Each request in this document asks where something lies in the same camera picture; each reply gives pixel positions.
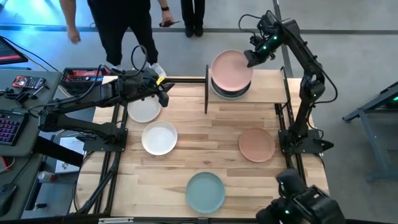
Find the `pink plate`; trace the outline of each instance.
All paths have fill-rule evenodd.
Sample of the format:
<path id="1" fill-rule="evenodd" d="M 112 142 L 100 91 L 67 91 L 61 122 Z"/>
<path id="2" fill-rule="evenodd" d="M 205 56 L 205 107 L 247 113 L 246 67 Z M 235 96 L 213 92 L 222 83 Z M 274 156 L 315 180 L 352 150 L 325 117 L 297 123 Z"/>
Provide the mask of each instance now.
<path id="1" fill-rule="evenodd" d="M 239 91 L 246 87 L 253 76 L 248 60 L 238 50 L 226 50 L 217 55 L 211 64 L 211 77 L 225 91 Z"/>

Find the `person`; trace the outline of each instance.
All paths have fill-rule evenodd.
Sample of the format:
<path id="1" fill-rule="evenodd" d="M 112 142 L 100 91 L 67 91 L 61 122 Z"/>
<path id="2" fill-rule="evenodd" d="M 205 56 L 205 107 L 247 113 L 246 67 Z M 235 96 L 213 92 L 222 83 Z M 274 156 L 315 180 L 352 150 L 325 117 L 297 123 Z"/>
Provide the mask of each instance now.
<path id="1" fill-rule="evenodd" d="M 158 2 L 162 8 L 162 24 L 166 21 L 174 22 L 167 0 Z M 75 24 L 76 0 L 60 0 L 60 4 L 67 22 L 68 38 L 77 44 L 81 39 Z M 88 0 L 88 5 L 106 52 L 106 61 L 113 68 L 122 70 L 122 39 L 130 27 L 138 43 L 147 50 L 150 68 L 159 76 L 166 77 L 166 72 L 157 61 L 158 51 L 152 36 L 152 19 L 149 14 L 150 0 Z"/>
<path id="2" fill-rule="evenodd" d="M 181 0 L 182 19 L 185 23 L 185 35 L 197 37 L 203 35 L 203 17 L 205 16 L 205 0 L 194 0 L 195 12 L 192 0 Z"/>

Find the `yellow tag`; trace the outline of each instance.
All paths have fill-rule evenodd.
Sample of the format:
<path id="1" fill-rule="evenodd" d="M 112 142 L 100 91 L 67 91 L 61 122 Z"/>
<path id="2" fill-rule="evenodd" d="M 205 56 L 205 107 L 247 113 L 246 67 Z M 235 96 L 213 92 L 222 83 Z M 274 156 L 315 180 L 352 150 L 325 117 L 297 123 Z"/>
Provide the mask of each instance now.
<path id="1" fill-rule="evenodd" d="M 156 81 L 156 85 L 160 85 L 162 81 L 164 80 L 164 77 L 159 77 Z"/>

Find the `light blue plate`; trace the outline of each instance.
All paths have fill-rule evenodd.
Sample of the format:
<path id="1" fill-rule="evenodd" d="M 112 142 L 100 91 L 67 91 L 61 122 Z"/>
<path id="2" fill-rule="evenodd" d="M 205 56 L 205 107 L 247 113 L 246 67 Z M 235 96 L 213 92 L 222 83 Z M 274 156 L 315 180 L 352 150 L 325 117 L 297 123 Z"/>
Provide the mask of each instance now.
<path id="1" fill-rule="evenodd" d="M 217 211 L 225 200 L 225 188 L 221 179 L 209 172 L 194 175 L 187 185 L 187 203 L 198 213 Z"/>

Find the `paper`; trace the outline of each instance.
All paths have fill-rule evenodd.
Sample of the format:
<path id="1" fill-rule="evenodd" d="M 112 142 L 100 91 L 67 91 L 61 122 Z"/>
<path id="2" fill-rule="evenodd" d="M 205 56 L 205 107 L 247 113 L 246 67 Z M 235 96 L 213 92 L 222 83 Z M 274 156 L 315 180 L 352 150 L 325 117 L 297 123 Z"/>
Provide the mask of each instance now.
<path id="1" fill-rule="evenodd" d="M 73 150 L 77 153 L 83 155 L 83 146 L 85 145 L 84 142 L 77 140 L 77 138 L 69 137 L 69 138 L 61 138 L 60 146 L 63 146 L 67 149 Z M 57 165 L 55 166 L 55 173 L 62 174 L 67 172 L 78 172 L 79 167 L 67 164 L 66 162 L 57 161 Z"/>

